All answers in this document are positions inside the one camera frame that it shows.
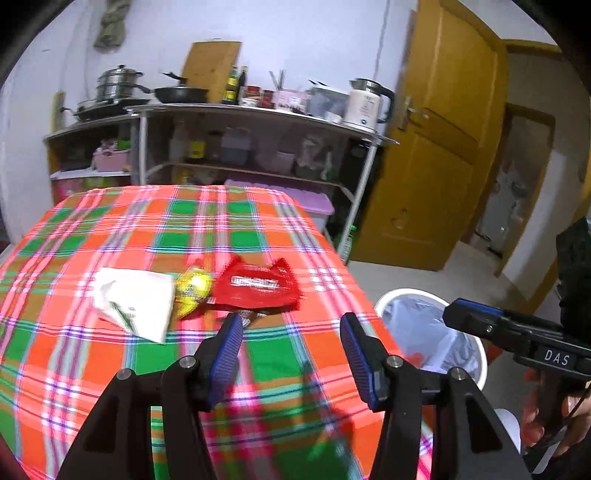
shelf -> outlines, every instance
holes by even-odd
[[[129,177],[128,171],[96,171],[94,168],[82,170],[57,171],[50,175],[52,180],[85,179],[87,177]]]
[[[355,128],[345,124],[334,124],[327,120],[316,118],[299,113],[286,112],[271,108],[259,108],[239,105],[221,105],[218,103],[148,103],[147,105],[137,105],[127,107],[127,111],[139,114],[146,113],[225,113],[228,115],[255,115],[260,117],[269,117],[271,120],[285,119],[286,121],[298,122],[302,124],[312,124],[317,127],[337,131],[346,135],[353,135],[358,138],[377,139],[382,142],[398,144],[393,138],[384,137],[376,132],[367,132],[361,128]]]
[[[326,227],[324,227],[324,230],[322,231],[322,233],[324,234],[324,238],[326,238],[326,240],[328,241],[330,246],[333,248],[333,250],[336,251],[335,244],[333,243],[332,237],[330,236],[330,233]]]
[[[176,167],[188,167],[188,168],[208,168],[211,170],[223,170],[223,171],[235,171],[237,173],[247,173],[251,175],[260,175],[264,177],[275,177],[278,179],[286,179],[286,180],[294,180],[294,181],[302,181],[305,183],[315,183],[318,185],[328,185],[330,187],[338,187],[341,191],[345,194],[345,196],[349,199],[350,202],[353,201],[355,196],[351,193],[349,189],[347,189],[342,183],[338,183],[335,181],[326,181],[326,180],[308,180],[302,179],[300,177],[296,177],[294,175],[282,175],[280,173],[270,173],[267,171],[261,170],[251,170],[248,168],[237,168],[237,167],[230,167],[227,165],[220,165],[217,163],[164,163],[160,165],[156,165],[155,167],[149,169],[146,172],[146,177],[149,177],[153,173],[161,170],[163,167],[166,166],[176,166]]]
[[[107,118],[99,118],[98,120],[89,120],[86,122],[76,122],[75,124],[72,124],[69,127],[63,128],[61,130],[58,130],[57,132],[53,132],[49,135],[46,135],[45,137],[43,137],[43,140],[53,140],[55,138],[63,137],[64,135],[69,135],[75,132],[81,132],[83,130],[89,130],[97,127],[104,127],[105,125],[115,125],[123,122],[131,122],[136,119],[137,118],[133,115],[127,114],[109,116]]]

wooden door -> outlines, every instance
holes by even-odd
[[[439,270],[495,157],[506,49],[457,0],[419,0],[405,72],[396,92],[401,107],[388,130],[400,145],[385,153],[352,259]]]

trash can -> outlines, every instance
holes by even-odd
[[[482,390],[488,371],[484,347],[479,338],[443,323],[441,316],[448,305],[429,292],[399,288],[384,294],[375,311],[407,361],[439,373],[461,367]]]

bottle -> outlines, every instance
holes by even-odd
[[[331,180],[330,174],[332,170],[332,147],[328,147],[326,150],[326,157],[324,158],[324,167],[320,172],[320,178],[322,180]]]
[[[226,90],[223,93],[222,103],[224,105],[234,105],[235,99],[238,97],[236,88],[238,87],[238,70],[236,65],[232,65],[232,70],[226,82]]]
[[[240,98],[243,95],[243,89],[246,87],[246,72],[248,67],[240,68],[240,76],[238,77],[238,85],[236,86],[236,98],[234,99],[234,105],[238,105]]]
[[[349,264],[349,255],[351,254],[351,249],[353,248],[353,241],[355,240],[355,231],[357,230],[357,227],[355,225],[351,225],[351,231],[349,232],[349,236],[347,237],[347,240],[345,240],[345,249],[343,250],[343,253],[341,253],[339,255],[341,262],[343,262],[344,265],[348,265]],[[335,246],[337,246],[340,243],[340,236],[337,239],[337,241],[335,242]]]
[[[187,121],[183,115],[174,117],[174,133],[168,144],[168,160],[170,163],[182,163],[187,156],[189,133]]]
[[[187,133],[189,135],[187,156],[193,160],[204,159],[206,149],[206,132],[204,130],[204,123],[200,121],[193,122]]]

cutting board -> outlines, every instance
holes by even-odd
[[[195,42],[181,74],[187,79],[187,85],[207,89],[209,103],[222,103],[228,75],[241,44],[239,41]]]

